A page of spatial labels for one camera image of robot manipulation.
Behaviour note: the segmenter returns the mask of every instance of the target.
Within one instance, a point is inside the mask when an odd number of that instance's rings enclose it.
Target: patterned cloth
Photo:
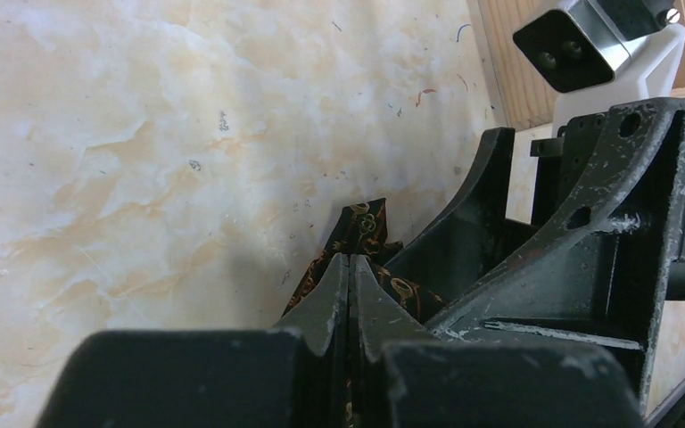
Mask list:
[[[343,254],[361,254],[367,257],[379,285],[420,323],[424,323],[445,303],[437,294],[414,284],[406,278],[392,276],[383,268],[403,244],[386,243],[387,215],[384,199],[357,203],[342,209],[340,218],[326,242],[321,255],[311,262],[306,274],[290,298],[285,313],[301,302],[317,286],[332,257]]]

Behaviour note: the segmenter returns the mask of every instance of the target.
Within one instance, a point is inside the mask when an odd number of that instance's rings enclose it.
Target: metallic device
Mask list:
[[[38,426],[644,426],[664,300],[685,299],[685,100],[535,142],[531,224],[505,216],[513,143],[486,131],[384,265],[441,296],[436,315],[416,321],[338,254],[273,329],[89,338]]]
[[[673,0],[550,0],[513,40],[558,92],[613,81],[648,35],[678,22]]]

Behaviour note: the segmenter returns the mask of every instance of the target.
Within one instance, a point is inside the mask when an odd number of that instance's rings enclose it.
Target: screw hole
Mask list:
[[[578,229],[579,227],[587,226],[590,223],[592,216],[592,209],[590,207],[581,207],[571,215],[565,228],[568,230]]]
[[[638,113],[632,113],[621,122],[621,127],[618,128],[618,135],[621,138],[633,135],[640,128],[641,116]]]

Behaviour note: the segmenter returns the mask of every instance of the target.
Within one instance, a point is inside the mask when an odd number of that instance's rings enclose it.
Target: white plastic part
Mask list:
[[[669,96],[684,53],[684,44],[684,26],[671,24],[648,36],[642,53],[614,81],[561,94],[553,115],[553,136],[576,116],[607,111],[616,104]]]

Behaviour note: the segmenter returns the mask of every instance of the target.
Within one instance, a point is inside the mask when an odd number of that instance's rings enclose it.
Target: marble floor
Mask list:
[[[469,11],[0,0],[0,427],[99,329],[271,325],[349,203],[418,234],[503,122]],[[674,367],[685,309],[666,319]]]

